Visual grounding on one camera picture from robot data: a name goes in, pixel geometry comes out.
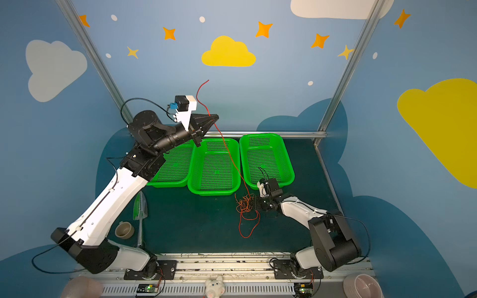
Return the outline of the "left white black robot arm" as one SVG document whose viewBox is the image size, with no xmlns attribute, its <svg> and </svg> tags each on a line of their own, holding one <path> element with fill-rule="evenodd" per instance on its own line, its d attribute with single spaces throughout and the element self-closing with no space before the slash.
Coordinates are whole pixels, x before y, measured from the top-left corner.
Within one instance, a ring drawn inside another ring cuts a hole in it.
<svg viewBox="0 0 477 298">
<path fill-rule="evenodd" d="M 164 125 L 154 111 L 138 113 L 129 124 L 135 145 L 121 161 L 111 182 L 90 207 L 67 228 L 56 228 L 52 240 L 92 274 L 109 269 L 157 271 L 157 258 L 141 248 L 109 241 L 106 237 L 128 203 L 157 174 L 165 153 L 190 140 L 199 146 L 219 120 L 217 114 L 191 114 L 189 126 Z"/>
</svg>

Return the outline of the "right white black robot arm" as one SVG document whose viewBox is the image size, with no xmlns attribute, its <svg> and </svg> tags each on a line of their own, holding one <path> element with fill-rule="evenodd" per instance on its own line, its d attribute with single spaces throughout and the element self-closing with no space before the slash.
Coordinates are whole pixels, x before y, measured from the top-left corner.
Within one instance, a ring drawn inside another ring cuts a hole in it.
<svg viewBox="0 0 477 298">
<path fill-rule="evenodd" d="M 313 269 L 334 271 L 361 257 L 361 247 L 347 219 L 340 212 L 329 212 L 286 194 L 274 178 L 262 178 L 257 183 L 259 206 L 287 216 L 310 232 L 312 245 L 290 256 L 283 268 L 294 278 L 305 278 Z"/>
</svg>

